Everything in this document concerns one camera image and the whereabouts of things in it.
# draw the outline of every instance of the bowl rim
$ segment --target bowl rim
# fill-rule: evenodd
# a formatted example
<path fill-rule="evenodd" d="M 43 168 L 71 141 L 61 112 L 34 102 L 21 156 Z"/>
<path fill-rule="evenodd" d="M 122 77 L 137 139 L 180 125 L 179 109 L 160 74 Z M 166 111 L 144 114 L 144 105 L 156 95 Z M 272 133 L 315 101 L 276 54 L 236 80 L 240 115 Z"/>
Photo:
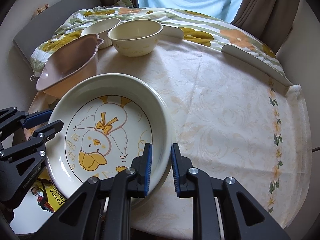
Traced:
<path fill-rule="evenodd" d="M 78 87 L 84 86 L 86 85 L 86 83 L 90 83 L 92 82 L 92 80 L 94 79 L 103 79 L 105 76 L 121 76 L 123 78 L 128 78 L 131 80 L 134 80 L 136 82 L 138 82 L 139 84 L 143 85 L 147 90 L 149 90 L 152 95 L 155 97 L 156 101 L 159 103 L 159 106 L 161 107 L 161 111 L 163 113 L 164 116 L 164 122 L 165 122 L 165 126 L 167 127 L 167 134 L 164 136 L 164 147 L 163 147 L 163 151 L 162 151 L 162 161 L 159 161 L 158 163 L 158 170 L 155 171 L 153 173 L 153 177 L 154 177 L 154 182 L 151 185 L 150 184 L 150 190 L 148 192 L 148 195 L 150 193 L 152 193 L 155 189 L 157 189 L 157 185 L 161 182 L 161 179 L 163 178 L 163 176 L 166 173 L 166 169 L 167 166 L 169 165 L 170 162 L 170 150 L 171 150 L 171 146 L 172 146 L 172 135 L 173 135 L 173 127 L 172 127 L 172 119 L 171 116 L 169 114 L 169 110 L 168 107 L 166 105 L 166 103 L 164 102 L 164 100 L 161 98 L 161 96 L 158 94 L 158 92 L 156 92 L 150 85 L 148 85 L 147 83 L 145 83 L 144 81 L 140 80 L 139 78 L 136 78 L 134 76 L 130 76 L 127 74 L 122 74 L 122 73 L 105 73 L 105 74 L 100 74 L 100 75 L 96 75 L 90 78 L 87 78 L 86 80 L 80 82 L 79 84 L 77 84 L 76 86 L 74 86 L 72 89 L 70 89 L 58 102 L 58 104 L 55 106 L 53 113 L 49 119 L 49 122 L 52 122 L 52 118 L 55 117 L 54 111 L 56 109 L 59 109 L 59 106 L 63 103 L 65 103 L 65 101 L 68 101 L 68 97 L 70 96 L 70 94 L 72 94 L 76 89 L 78 89 Z M 50 161 L 48 160 L 48 156 L 47 156 L 47 170 L 48 170 L 48 174 L 53 182 L 53 184 L 58 188 L 58 190 L 60 191 L 60 193 L 62 193 L 66 198 L 69 198 L 72 194 L 70 194 L 70 192 L 67 193 L 68 189 L 66 186 L 64 186 L 64 183 L 60 180 L 57 181 L 53 172 L 52 172 L 52 167 L 50 165 Z"/>
<path fill-rule="evenodd" d="M 108 29 L 104 30 L 103 32 L 99 32 L 99 33 L 94 32 L 94 33 L 83 34 L 86 30 L 89 31 L 90 28 L 91 28 L 91 26 L 94 26 L 95 24 L 96 24 L 96 25 L 98 25 L 98 24 L 103 24 L 104 21 L 109 21 L 109 20 L 113 20 L 113 19 L 118 20 L 118 22 L 117 22 L 114 26 L 112 26 L 111 28 L 108 28 Z M 98 22 L 96 22 L 96 23 L 94 23 L 94 24 L 91 24 L 90 26 L 86 27 L 86 28 L 82 31 L 81 37 L 86 36 L 86 35 L 89 35 L 89 34 L 98 34 L 98 35 L 99 35 L 99 34 L 101 34 L 101 33 L 110 31 L 112 28 L 114 28 L 114 27 L 116 27 L 117 25 L 119 25 L 120 22 L 121 22 L 121 20 L 120 20 L 119 18 L 115 18 L 115 17 L 114 17 L 114 18 L 108 18 L 108 19 L 104 19 L 104 20 L 98 21 Z"/>
<path fill-rule="evenodd" d="M 42 76 L 42 73 L 43 73 L 43 70 L 42 70 L 42 73 L 41 73 L 41 75 L 40 75 L 40 77 L 38 78 L 37 83 L 36 83 L 36 90 L 37 90 L 38 92 L 46 91 L 47 89 L 52 88 L 53 86 L 57 85 L 58 83 L 60 83 L 60 82 L 64 81 L 65 79 L 73 76 L 74 74 L 76 74 L 77 72 L 79 72 L 80 70 L 82 70 L 82 69 L 93 59 L 93 57 L 95 57 L 95 55 L 96 55 L 97 52 L 98 52 L 99 47 L 104 43 L 104 40 L 103 40 L 102 38 L 100 38 L 99 35 L 96 34 L 96 33 L 90 33 L 90 34 L 87 34 L 87 35 L 85 35 L 85 36 L 88 36 L 88 35 L 94 35 L 94 36 L 97 37 L 97 45 L 96 45 L 96 48 L 95 48 L 95 50 L 94 50 L 94 53 L 93 53 L 92 56 L 87 60 L 87 62 L 86 62 L 85 64 L 83 64 L 80 68 L 78 68 L 77 70 L 75 70 L 75 71 L 73 71 L 72 73 L 70 73 L 69 75 L 67 75 L 67 76 L 65 76 L 65 77 L 57 80 L 55 83 L 53 83 L 53 84 L 45 87 L 44 89 L 39 90 L 39 89 L 38 89 L 38 82 L 39 82 L 39 80 L 41 79 L 41 76 Z M 65 46 L 70 46 L 74 41 L 77 41 L 77 40 L 79 40 L 79 39 L 81 39 L 81 38 L 83 38 L 83 37 L 85 37 L 85 36 L 79 37 L 79 38 L 77 38 L 77 39 L 75 39 L 75 40 L 67 43 L 66 45 L 62 46 L 62 47 L 59 48 L 59 49 L 62 49 L 62 48 L 65 47 Z M 50 55 L 50 57 L 49 57 L 49 58 L 47 59 L 47 61 L 45 62 L 44 68 L 45 68 L 45 65 L 47 64 L 47 62 L 50 60 L 50 58 L 51 58 L 52 55 Z"/>
<path fill-rule="evenodd" d="M 141 38 L 135 38 L 135 39 L 120 40 L 120 39 L 114 39 L 114 38 L 111 38 L 111 37 L 110 37 L 110 33 L 112 33 L 112 31 L 113 31 L 115 28 L 119 27 L 120 25 L 129 24 L 130 22 L 134 22 L 134 21 L 149 21 L 149 22 L 155 22 L 155 23 L 157 23 L 157 24 L 160 26 L 160 29 L 159 29 L 159 31 L 157 31 L 156 33 L 153 33 L 153 34 L 151 34 L 151 35 L 149 35 L 149 36 L 145 36 L 145 37 L 141 37 Z M 137 40 L 142 40 L 142 39 L 145 39 L 145 38 L 149 38 L 149 37 L 155 36 L 155 35 L 159 34 L 159 33 L 162 31 L 162 29 L 163 29 L 162 24 L 161 24 L 160 22 L 157 22 L 157 21 L 154 21 L 154 20 L 148 20 L 148 19 L 130 20 L 130 21 L 126 21 L 126 22 L 123 22 L 123 23 L 120 23 L 120 24 L 114 26 L 114 27 L 108 32 L 108 38 L 109 38 L 110 40 L 112 40 L 112 41 L 137 41 Z"/>

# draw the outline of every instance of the yellow bow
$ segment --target yellow bow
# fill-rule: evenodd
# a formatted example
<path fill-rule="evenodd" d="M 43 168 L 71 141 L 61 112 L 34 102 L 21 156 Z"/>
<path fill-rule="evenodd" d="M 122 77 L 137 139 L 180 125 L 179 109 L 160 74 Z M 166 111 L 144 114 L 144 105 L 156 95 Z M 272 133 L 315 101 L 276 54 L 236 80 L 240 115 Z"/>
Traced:
<path fill-rule="evenodd" d="M 112 129 L 112 125 L 111 124 L 113 124 L 114 122 L 118 121 L 118 118 L 115 117 L 114 119 L 112 119 L 111 121 L 106 123 L 106 113 L 101 113 L 101 119 L 102 119 L 102 121 L 99 121 L 97 123 L 96 128 L 103 130 L 104 134 L 108 134 L 109 131 Z"/>

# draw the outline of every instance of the white bowl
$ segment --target white bowl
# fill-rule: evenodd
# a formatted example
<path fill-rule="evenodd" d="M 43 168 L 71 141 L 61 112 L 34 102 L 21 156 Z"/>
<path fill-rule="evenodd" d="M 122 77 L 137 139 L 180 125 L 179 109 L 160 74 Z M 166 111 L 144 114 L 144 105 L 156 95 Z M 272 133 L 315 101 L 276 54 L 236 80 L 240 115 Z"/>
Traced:
<path fill-rule="evenodd" d="M 132 20 L 112 28 L 108 38 L 124 56 L 139 57 L 153 51 L 158 44 L 161 23 L 152 20 Z"/>
<path fill-rule="evenodd" d="M 91 176 L 105 179 L 130 167 L 146 142 L 153 145 L 149 193 L 159 183 L 170 157 L 171 118 L 143 81 L 118 73 L 89 78 L 59 101 L 49 123 L 58 119 L 64 127 L 46 143 L 48 171 L 66 198 Z"/>
<path fill-rule="evenodd" d="M 88 34 L 98 34 L 101 39 L 104 40 L 104 43 L 99 47 L 99 49 L 103 49 L 112 45 L 111 40 L 108 38 L 108 32 L 115 26 L 120 23 L 120 19 L 118 18 L 110 18 L 106 20 L 99 21 L 85 28 L 81 36 L 85 36 Z"/>

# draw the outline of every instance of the floral blanket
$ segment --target floral blanket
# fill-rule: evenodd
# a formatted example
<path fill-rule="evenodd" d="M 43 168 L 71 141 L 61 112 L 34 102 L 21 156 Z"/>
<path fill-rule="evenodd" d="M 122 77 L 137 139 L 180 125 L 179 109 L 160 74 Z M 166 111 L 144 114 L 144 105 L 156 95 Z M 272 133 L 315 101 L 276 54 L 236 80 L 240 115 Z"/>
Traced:
<path fill-rule="evenodd" d="M 86 27 L 113 17 L 119 18 L 122 22 L 133 19 L 150 19 L 162 24 L 180 27 L 184 33 L 184 40 L 196 42 L 220 51 L 223 45 L 233 44 L 284 75 L 276 55 L 267 45 L 247 32 L 220 19 L 178 9 L 95 7 L 89 10 L 79 10 L 72 14 L 55 31 L 52 39 L 36 48 L 30 61 L 35 76 L 40 76 L 45 62 L 57 49 L 79 38 Z"/>

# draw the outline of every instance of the bowl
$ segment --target bowl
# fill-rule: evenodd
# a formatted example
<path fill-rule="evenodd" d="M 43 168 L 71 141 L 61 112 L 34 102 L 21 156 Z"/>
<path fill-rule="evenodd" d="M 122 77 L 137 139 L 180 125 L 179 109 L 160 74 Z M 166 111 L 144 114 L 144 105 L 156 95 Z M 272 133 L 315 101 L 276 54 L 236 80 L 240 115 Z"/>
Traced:
<path fill-rule="evenodd" d="M 124 56 L 139 57 L 153 51 L 163 26 L 152 20 L 132 20 L 112 28 L 108 38 Z"/>
<path fill-rule="evenodd" d="M 111 40 L 108 38 L 108 32 L 115 26 L 117 26 L 120 23 L 120 19 L 118 18 L 110 18 L 106 20 L 102 20 L 99 22 L 96 22 L 89 27 L 85 28 L 81 36 L 85 36 L 88 34 L 98 34 L 99 38 L 104 40 L 104 43 L 99 47 L 99 49 L 103 49 L 106 47 L 109 47 L 112 45 Z"/>
<path fill-rule="evenodd" d="M 153 145 L 149 193 L 163 177 L 172 121 L 164 101 L 145 82 L 118 73 L 89 78 L 65 94 L 49 123 L 59 119 L 63 129 L 46 143 L 47 168 L 66 198 L 91 176 L 106 179 L 130 167 L 147 142 Z"/>
<path fill-rule="evenodd" d="M 81 81 L 97 74 L 98 48 L 103 44 L 97 34 L 76 39 L 53 53 L 44 65 L 36 89 L 62 98 Z"/>

